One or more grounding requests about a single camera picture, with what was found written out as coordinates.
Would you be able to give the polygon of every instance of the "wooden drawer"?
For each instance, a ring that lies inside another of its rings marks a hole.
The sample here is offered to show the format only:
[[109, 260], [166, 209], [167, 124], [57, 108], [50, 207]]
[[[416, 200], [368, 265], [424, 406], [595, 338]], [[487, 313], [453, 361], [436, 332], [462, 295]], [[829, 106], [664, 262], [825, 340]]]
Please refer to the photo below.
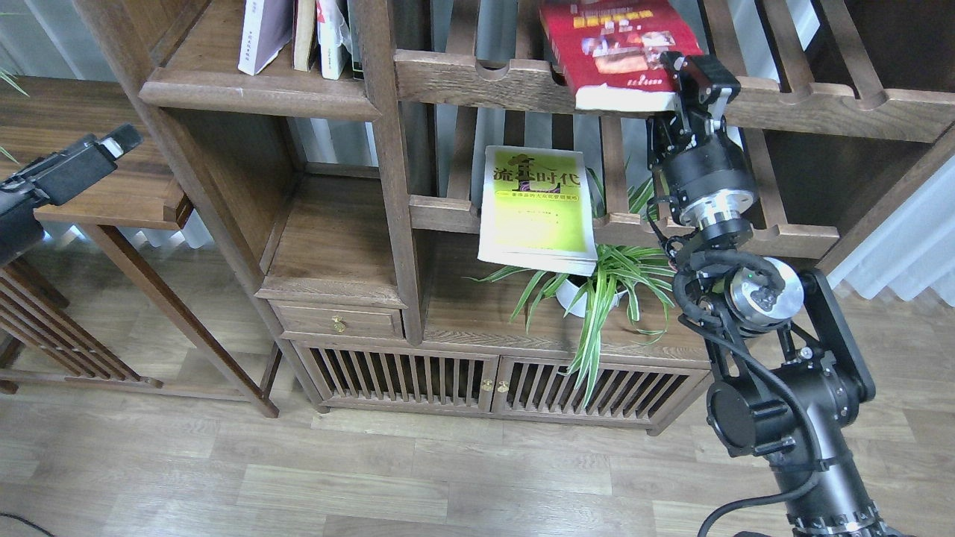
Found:
[[282, 337], [287, 339], [303, 339], [316, 334], [404, 336], [400, 310], [279, 300], [269, 303], [282, 321], [282, 328], [285, 329]]

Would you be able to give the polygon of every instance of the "white book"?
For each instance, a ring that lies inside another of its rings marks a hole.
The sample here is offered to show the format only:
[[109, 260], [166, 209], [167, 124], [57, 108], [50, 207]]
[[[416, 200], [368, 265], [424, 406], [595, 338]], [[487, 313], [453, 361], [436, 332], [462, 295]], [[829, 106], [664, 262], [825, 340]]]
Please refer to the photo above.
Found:
[[294, 0], [245, 0], [239, 71], [257, 75], [292, 38]]
[[346, 0], [318, 0], [318, 55], [322, 76], [332, 80], [345, 70], [350, 41], [349, 25], [345, 18]]
[[584, 154], [489, 145], [477, 258], [589, 276], [597, 266]]

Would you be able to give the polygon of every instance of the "table leg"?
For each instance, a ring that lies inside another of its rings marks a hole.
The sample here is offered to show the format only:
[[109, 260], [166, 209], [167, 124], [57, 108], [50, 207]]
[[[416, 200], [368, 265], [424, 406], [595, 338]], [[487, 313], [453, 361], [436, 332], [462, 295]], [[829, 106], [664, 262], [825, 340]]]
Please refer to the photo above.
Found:
[[142, 290], [196, 348], [267, 418], [279, 410], [182, 300], [114, 226], [83, 226], [83, 233]]

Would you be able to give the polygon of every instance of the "cabinet door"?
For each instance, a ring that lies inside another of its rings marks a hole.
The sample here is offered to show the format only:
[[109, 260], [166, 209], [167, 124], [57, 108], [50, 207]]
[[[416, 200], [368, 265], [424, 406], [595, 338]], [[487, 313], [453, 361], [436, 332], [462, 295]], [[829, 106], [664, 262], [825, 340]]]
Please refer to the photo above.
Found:
[[489, 413], [498, 357], [410, 354], [407, 349], [304, 348], [310, 374], [327, 406], [395, 408], [452, 414]]
[[493, 409], [504, 416], [641, 427], [659, 433], [696, 397], [709, 370], [602, 360], [593, 397], [583, 405], [566, 360], [502, 356]]

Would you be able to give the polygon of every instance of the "black robotic arm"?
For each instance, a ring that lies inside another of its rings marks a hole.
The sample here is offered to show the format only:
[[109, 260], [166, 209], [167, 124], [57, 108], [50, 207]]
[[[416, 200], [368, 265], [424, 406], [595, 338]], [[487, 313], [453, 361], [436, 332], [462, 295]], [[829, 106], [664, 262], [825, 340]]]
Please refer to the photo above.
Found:
[[[841, 432], [876, 390], [825, 277], [738, 250], [753, 235], [743, 213], [757, 199], [723, 119], [739, 83], [711, 55], [661, 59], [680, 98], [675, 112], [647, 122], [650, 166], [668, 188], [651, 202], [668, 202], [672, 218], [693, 232], [665, 237], [653, 227], [676, 269], [680, 322], [706, 341], [707, 422], [731, 457], [766, 458], [781, 491], [720, 507], [698, 536], [728, 512], [777, 502], [786, 503], [796, 536], [899, 536], [866, 493]], [[815, 335], [793, 321], [802, 308]], [[746, 346], [770, 332], [783, 355], [773, 370]]]

